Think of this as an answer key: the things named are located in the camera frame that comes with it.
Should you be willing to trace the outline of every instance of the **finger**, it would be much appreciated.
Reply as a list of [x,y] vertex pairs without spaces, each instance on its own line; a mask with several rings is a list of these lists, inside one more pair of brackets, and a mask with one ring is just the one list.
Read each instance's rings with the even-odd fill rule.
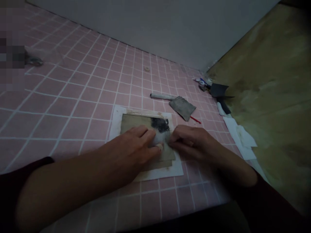
[[148,148],[150,159],[159,157],[161,155],[161,149],[158,146]]
[[131,133],[137,137],[141,137],[144,135],[144,133],[148,130],[148,128],[145,125],[140,125],[138,127],[133,127],[129,129],[127,132]]
[[190,141],[193,141],[193,134],[194,132],[191,130],[190,126],[178,125],[170,136],[169,142],[173,143],[178,141],[179,139],[188,139]]
[[149,129],[148,131],[146,131],[144,133],[144,135],[141,136],[141,140],[142,140],[143,144],[144,145],[150,145],[150,143],[154,139],[155,135],[156,135],[156,132],[153,129]]
[[198,159],[200,156],[199,152],[195,148],[189,147],[181,142],[173,142],[169,143],[168,145],[178,152],[190,155],[196,159]]

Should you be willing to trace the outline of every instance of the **hand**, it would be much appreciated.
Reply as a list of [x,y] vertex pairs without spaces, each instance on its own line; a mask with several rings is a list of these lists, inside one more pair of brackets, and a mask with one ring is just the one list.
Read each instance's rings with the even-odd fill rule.
[[143,167],[161,155],[160,146],[148,148],[156,135],[146,126],[131,128],[124,134],[92,152],[99,156],[104,168],[99,171],[105,182],[106,191],[113,191],[132,182]]
[[250,187],[257,183],[256,172],[239,156],[222,146],[205,129],[178,125],[169,146],[181,154],[217,168],[231,181]]
[[224,162],[222,157],[229,151],[205,129],[185,125],[178,125],[175,128],[168,144],[179,153],[216,167],[222,165]]

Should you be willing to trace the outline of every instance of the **metal scraper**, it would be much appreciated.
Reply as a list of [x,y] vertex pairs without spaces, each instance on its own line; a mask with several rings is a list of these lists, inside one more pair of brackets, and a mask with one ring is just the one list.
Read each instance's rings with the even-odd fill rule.
[[169,105],[175,112],[178,112],[178,114],[181,115],[185,121],[189,121],[191,114],[196,109],[195,106],[180,96],[171,100]]

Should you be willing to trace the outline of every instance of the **person's right hand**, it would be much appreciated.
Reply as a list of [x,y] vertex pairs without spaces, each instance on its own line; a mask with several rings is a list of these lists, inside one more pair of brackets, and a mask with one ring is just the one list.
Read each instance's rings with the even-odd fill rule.
[[230,153],[205,129],[185,125],[178,125],[175,128],[168,144],[182,155],[217,167],[224,162],[224,156]]
[[205,129],[178,125],[168,145],[180,154],[208,163],[238,185],[250,187],[257,183],[256,172],[239,156],[222,146]]

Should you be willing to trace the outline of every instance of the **fingernail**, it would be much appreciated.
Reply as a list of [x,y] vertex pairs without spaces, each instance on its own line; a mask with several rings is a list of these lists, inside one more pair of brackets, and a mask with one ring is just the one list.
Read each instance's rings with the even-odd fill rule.
[[162,151],[163,151],[163,143],[158,143],[155,146],[159,147],[160,150],[161,150],[161,153],[162,153]]

